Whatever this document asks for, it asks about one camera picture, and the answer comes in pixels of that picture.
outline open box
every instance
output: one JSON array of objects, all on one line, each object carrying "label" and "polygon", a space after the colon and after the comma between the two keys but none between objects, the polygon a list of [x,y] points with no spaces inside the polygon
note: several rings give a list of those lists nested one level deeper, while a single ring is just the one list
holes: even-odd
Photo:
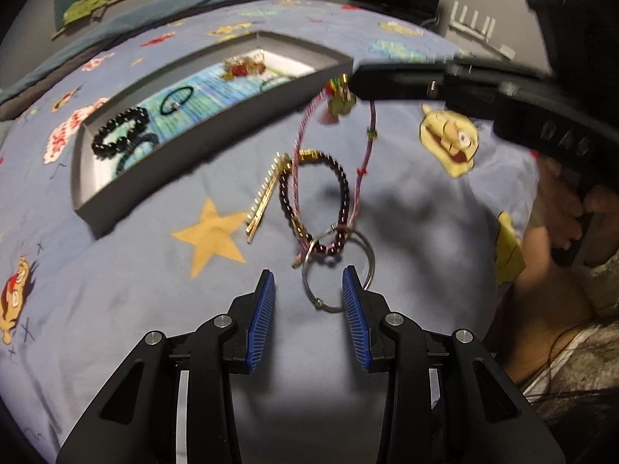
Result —
[{"label": "open box", "polygon": [[[268,67],[269,63],[277,64],[279,73],[284,74],[283,83],[248,91],[248,97],[231,99],[215,113],[204,111],[202,120],[181,120],[181,107],[178,114],[174,114],[179,117],[180,133],[160,138],[163,141],[159,146],[144,150],[137,161],[117,174],[113,162],[95,157],[91,148],[93,138],[109,119],[130,107],[146,104],[151,117],[149,126],[157,131],[166,123],[169,128],[173,119],[166,119],[164,123],[159,110],[153,108],[159,106],[157,96],[165,97],[174,90],[175,84],[195,81],[199,74],[220,67],[227,58],[256,53],[264,53]],[[79,128],[71,166],[73,209],[97,237],[105,235],[143,199],[184,170],[229,147],[270,120],[308,103],[329,79],[343,73],[351,74],[352,69],[352,57],[267,31],[209,46],[164,66],[119,92]],[[286,79],[288,74],[295,78]],[[225,88],[233,89],[233,82]],[[202,100],[208,98],[208,94],[202,92]],[[198,106],[194,112],[199,113],[199,110]]]}]

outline gray wall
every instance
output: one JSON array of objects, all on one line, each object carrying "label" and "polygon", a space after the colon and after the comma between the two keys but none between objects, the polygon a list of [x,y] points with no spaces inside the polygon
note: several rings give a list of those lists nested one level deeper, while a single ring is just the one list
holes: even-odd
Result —
[{"label": "gray wall", "polygon": [[[104,19],[117,15],[128,8],[151,0],[126,0],[106,12]],[[345,0],[327,0],[344,3]],[[441,24],[439,30],[447,38],[465,49],[479,46],[466,39],[447,33],[447,24],[454,0],[441,0]],[[479,10],[479,21],[485,15],[496,18],[492,42],[497,47],[506,44],[516,51],[516,61],[546,69],[547,59],[537,19],[526,7],[524,0],[459,0],[468,5],[469,17]],[[59,51],[88,29],[77,29],[57,39],[54,33],[54,0],[28,0],[13,26],[0,44],[0,88],[7,88],[32,71],[45,59]]]},{"label": "gray wall", "polygon": [[[152,0],[120,2],[106,10],[103,20],[149,1]],[[93,25],[96,24],[73,27],[71,32],[52,40],[55,33],[54,0],[28,0],[0,44],[0,89],[13,85],[47,58],[88,32]]]}]

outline star print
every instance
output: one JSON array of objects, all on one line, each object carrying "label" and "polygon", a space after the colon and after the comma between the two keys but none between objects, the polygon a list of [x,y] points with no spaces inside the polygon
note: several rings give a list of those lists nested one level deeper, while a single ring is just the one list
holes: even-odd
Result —
[{"label": "star print", "polygon": [[202,208],[200,221],[194,226],[172,234],[173,237],[195,246],[191,264],[192,279],[200,273],[212,255],[246,263],[236,244],[230,238],[230,234],[243,224],[246,217],[247,213],[219,217],[215,204],[208,198]]}]

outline bed sheet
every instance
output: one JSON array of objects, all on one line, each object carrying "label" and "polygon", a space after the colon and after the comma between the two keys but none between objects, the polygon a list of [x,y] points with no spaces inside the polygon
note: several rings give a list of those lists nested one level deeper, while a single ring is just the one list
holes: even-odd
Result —
[{"label": "bed sheet", "polygon": [[[244,462],[376,460],[386,377],[361,370],[345,316],[317,312],[305,296],[301,274],[291,267],[298,246],[277,198],[252,245],[239,224],[227,242],[236,248],[215,250],[193,274],[194,246],[179,235],[206,208],[240,223],[235,215],[249,209],[276,152],[292,151],[300,113],[169,183],[102,239],[72,210],[69,163],[79,120],[163,64],[259,29],[320,43],[356,61],[457,52],[431,32],[348,5],[263,0],[132,38],[67,76],[24,113],[0,150],[0,278],[7,281],[7,302],[23,299],[17,325],[5,335],[10,343],[0,343],[0,395],[49,462],[146,332],[196,330],[252,291],[263,268],[274,272],[277,285],[268,347],[254,375],[233,379]],[[497,295],[521,268],[514,239],[534,198],[534,161],[497,140],[490,123],[439,104],[382,102],[377,113],[379,137],[357,224],[377,255],[372,290],[423,328],[465,327],[482,337]],[[333,155],[353,179],[368,123],[368,106],[360,103],[339,125],[311,121],[304,146]],[[432,135],[440,130],[455,131],[453,158]],[[304,167],[299,187],[303,221],[317,234],[336,220],[337,181],[328,169]],[[314,266],[315,293],[337,302],[348,264],[361,277],[367,270],[354,244],[336,266]],[[5,318],[9,311],[2,308]]]}]

